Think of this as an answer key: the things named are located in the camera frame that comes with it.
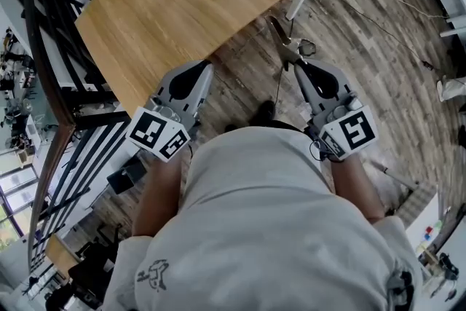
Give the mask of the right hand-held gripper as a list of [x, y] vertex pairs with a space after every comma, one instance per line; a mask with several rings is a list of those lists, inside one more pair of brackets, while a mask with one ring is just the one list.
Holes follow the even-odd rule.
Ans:
[[379, 140], [374, 117], [368, 105], [339, 68], [319, 60], [298, 57], [283, 60], [283, 69], [293, 65], [305, 101], [311, 108], [306, 131], [328, 158], [345, 160]]

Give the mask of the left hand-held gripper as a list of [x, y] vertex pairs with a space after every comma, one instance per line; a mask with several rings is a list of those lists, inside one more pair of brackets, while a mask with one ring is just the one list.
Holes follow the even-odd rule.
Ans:
[[143, 107], [138, 107], [126, 139], [162, 161], [171, 160], [200, 126], [198, 111], [208, 96], [213, 65], [195, 60], [168, 71]]

